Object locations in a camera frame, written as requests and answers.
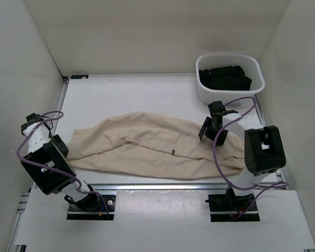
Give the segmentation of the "white plastic basket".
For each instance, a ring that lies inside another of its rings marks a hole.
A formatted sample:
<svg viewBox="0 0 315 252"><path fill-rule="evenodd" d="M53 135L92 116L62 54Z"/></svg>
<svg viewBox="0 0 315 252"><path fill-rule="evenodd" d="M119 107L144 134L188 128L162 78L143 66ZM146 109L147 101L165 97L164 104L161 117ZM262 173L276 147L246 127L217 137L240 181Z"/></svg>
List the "white plastic basket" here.
<svg viewBox="0 0 315 252"><path fill-rule="evenodd" d="M241 66L246 77L252 80L249 91L213 90L205 87L200 81L199 71L204 69ZM265 81L258 61L245 54L211 53L197 58L196 63L196 91L198 99L204 104L222 101L224 104L241 97L255 96L265 88Z"/></svg>

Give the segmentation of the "beige trousers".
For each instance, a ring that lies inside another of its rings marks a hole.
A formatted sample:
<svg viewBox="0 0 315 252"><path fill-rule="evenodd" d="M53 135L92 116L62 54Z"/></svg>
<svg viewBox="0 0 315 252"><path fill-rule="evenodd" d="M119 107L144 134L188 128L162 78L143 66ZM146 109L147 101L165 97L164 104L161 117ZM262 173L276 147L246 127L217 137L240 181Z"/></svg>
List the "beige trousers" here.
<svg viewBox="0 0 315 252"><path fill-rule="evenodd" d="M76 129L67 147L69 163L102 173L174 180L219 177L213 143L199 139L200 125L148 112L110 117L93 128ZM244 142L229 134L218 147L225 175L245 167Z"/></svg>

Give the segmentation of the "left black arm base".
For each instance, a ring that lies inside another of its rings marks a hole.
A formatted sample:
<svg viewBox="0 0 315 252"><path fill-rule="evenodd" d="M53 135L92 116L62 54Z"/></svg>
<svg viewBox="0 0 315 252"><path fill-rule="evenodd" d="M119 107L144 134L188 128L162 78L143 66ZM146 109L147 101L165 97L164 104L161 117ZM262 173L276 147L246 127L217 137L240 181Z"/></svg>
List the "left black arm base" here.
<svg viewBox="0 0 315 252"><path fill-rule="evenodd" d="M65 196L64 199L69 203L67 211L67 220L80 220L80 221L112 221L114 220L114 212L116 205L116 195L102 195L106 201L97 199L92 206L87 208L79 208L72 198Z"/></svg>

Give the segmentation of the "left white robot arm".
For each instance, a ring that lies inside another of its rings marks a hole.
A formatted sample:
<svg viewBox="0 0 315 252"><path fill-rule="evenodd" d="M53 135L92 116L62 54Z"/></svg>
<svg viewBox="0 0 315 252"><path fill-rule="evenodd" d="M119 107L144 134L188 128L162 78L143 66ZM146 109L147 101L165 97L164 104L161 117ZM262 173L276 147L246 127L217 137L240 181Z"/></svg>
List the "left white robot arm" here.
<svg viewBox="0 0 315 252"><path fill-rule="evenodd" d="M102 204L100 196L91 185L77 178L67 160L67 146L59 135L51 133L51 127L47 125L63 115L62 112L56 118L50 118L47 113L28 115L20 127L25 140L16 155L44 194L64 194L68 203L83 211L94 211Z"/></svg>

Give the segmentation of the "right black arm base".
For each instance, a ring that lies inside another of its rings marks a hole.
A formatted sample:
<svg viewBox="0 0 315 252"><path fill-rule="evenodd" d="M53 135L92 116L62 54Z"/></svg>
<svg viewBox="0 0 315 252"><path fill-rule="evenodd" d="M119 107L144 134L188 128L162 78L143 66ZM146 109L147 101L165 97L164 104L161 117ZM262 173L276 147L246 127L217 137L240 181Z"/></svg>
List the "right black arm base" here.
<svg viewBox="0 0 315 252"><path fill-rule="evenodd" d="M250 206L254 195L232 208L227 202L225 194L209 194L205 203L209 205L211 222L259 222L260 217L256 203Z"/></svg>

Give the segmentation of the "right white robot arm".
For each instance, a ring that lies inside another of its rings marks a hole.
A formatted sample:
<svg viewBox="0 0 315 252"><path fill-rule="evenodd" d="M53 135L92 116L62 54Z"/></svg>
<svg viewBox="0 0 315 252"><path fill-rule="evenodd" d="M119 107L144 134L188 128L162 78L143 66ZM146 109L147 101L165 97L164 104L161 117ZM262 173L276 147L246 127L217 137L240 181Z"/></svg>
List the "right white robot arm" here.
<svg viewBox="0 0 315 252"><path fill-rule="evenodd" d="M198 136L206 136L213 141L214 163L228 183L225 203L228 208L237 210L255 199L253 190L264 178L286 165L280 132L274 125L263 126L249 119L247 115L253 108L239 113L228 110L221 101L214 101L208 105L208 109L210 116L205 119ZM218 147L223 146L230 132L244 142L245 168L234 182L225 176L217 159Z"/></svg>

